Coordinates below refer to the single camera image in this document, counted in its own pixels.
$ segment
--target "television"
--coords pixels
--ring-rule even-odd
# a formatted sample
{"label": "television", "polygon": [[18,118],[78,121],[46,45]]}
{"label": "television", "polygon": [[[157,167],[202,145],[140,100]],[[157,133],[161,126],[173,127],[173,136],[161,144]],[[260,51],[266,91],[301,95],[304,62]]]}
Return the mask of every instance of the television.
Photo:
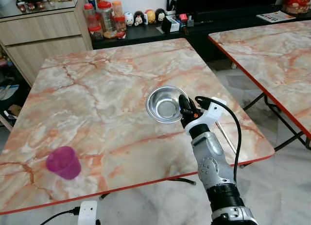
{"label": "television", "polygon": [[177,0],[177,14],[208,13],[246,7],[263,7],[275,4],[276,0]]}

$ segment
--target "red table edge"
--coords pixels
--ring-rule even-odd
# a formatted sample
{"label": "red table edge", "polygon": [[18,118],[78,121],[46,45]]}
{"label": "red table edge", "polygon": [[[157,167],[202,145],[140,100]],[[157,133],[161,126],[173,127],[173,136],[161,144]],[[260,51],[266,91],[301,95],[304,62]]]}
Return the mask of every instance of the red table edge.
{"label": "red table edge", "polygon": [[239,66],[239,68],[292,120],[292,122],[294,122],[295,125],[298,126],[298,128],[309,138],[311,139],[311,132],[309,130],[307,130],[302,124],[300,124],[300,122],[282,105],[280,104],[277,99],[270,94],[251,74],[249,74],[247,72],[246,69],[244,69],[232,56],[230,56],[230,54],[228,54],[226,52],[226,50],[224,50],[222,48],[222,46],[220,46],[212,37],[210,37],[208,35],[208,38],[213,42],[213,44],[215,44],[227,57],[230,58],[230,60],[232,62],[234,62],[234,64],[236,64],[237,66]]}
{"label": "red table edge", "polygon": [[[260,160],[264,160],[264,159],[270,158],[273,155],[274,155],[274,153],[272,155],[270,155],[270,156],[266,156],[266,157],[262,157],[262,158],[258,158],[258,159],[253,159],[253,160],[249,160],[249,161],[245,161],[245,162],[241,162],[241,163],[238,163],[238,165],[244,165],[244,164],[248,164],[248,163],[257,162],[257,161],[260,161]],[[26,207],[26,208],[21,208],[21,209],[8,210],[8,211],[5,211],[5,212],[0,212],[0,215],[17,213],[17,212],[27,211],[27,210],[31,210],[31,209],[38,209],[38,208],[53,206],[53,205],[62,204],[62,203],[66,203],[66,202],[72,202],[72,201],[81,200],[81,199],[84,199],[84,198],[89,198],[89,197],[98,196],[98,195],[103,195],[103,194],[107,194],[107,193],[111,193],[111,192],[117,192],[117,191],[128,190],[128,189],[132,189],[132,188],[136,188],[136,187],[140,187],[140,186],[144,186],[144,185],[150,185],[150,184],[158,183],[158,182],[165,181],[165,180],[172,180],[172,179],[181,178],[181,177],[188,176],[188,175],[195,175],[197,173],[198,172],[192,172],[192,173],[187,173],[187,174],[182,174],[182,175],[176,175],[176,176],[171,176],[171,177],[167,177],[167,178],[162,178],[162,179],[159,179],[159,180],[152,180],[152,181],[148,181],[148,182],[144,182],[144,183],[140,183],[140,184],[136,184],[136,185],[126,186],[126,187],[122,187],[122,188],[118,188],[118,189],[114,189],[114,190],[97,192],[97,193],[94,193],[94,194],[89,194],[89,195],[85,195],[85,196],[81,196],[81,197],[75,197],[75,198],[70,198],[70,199],[66,199],[66,200],[62,200],[62,201],[51,202],[51,203],[47,203],[47,204],[43,204],[43,205],[38,205],[38,206],[33,206],[33,207]]]}

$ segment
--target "metal bowl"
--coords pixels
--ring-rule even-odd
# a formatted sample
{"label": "metal bowl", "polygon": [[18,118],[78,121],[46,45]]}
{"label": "metal bowl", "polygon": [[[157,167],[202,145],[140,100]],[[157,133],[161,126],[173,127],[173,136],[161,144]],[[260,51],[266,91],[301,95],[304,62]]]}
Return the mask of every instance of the metal bowl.
{"label": "metal bowl", "polygon": [[148,114],[160,123],[174,123],[182,117],[178,103],[179,95],[188,96],[183,90],[163,86],[153,90],[146,100],[146,109]]}

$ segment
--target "cabinet drawer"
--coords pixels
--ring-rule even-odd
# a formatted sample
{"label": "cabinet drawer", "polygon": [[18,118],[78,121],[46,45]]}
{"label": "cabinet drawer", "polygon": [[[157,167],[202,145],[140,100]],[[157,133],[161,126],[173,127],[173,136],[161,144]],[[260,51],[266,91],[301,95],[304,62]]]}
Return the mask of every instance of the cabinet drawer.
{"label": "cabinet drawer", "polygon": [[4,45],[80,35],[73,12],[30,17],[0,23]]}
{"label": "cabinet drawer", "polygon": [[23,77],[32,85],[43,61],[55,55],[85,51],[82,37],[71,37],[8,47],[7,51]]}

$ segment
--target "marble tabletop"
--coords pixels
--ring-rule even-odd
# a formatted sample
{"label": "marble tabletop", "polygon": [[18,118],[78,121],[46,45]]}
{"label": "marble tabletop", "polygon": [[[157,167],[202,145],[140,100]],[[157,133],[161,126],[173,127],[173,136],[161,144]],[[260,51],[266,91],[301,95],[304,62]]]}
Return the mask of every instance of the marble tabletop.
{"label": "marble tabletop", "polygon": [[[191,138],[181,124],[157,123],[145,109],[149,92],[162,85],[191,98],[227,101],[242,127],[240,163],[274,154],[186,39],[58,56],[44,62],[0,155],[0,214],[196,174]],[[220,124],[236,145],[228,113]],[[225,138],[212,130],[233,164]],[[82,166],[73,180],[45,167],[49,153],[64,145],[75,149]]]}
{"label": "marble tabletop", "polygon": [[219,32],[209,38],[311,138],[311,21]]}

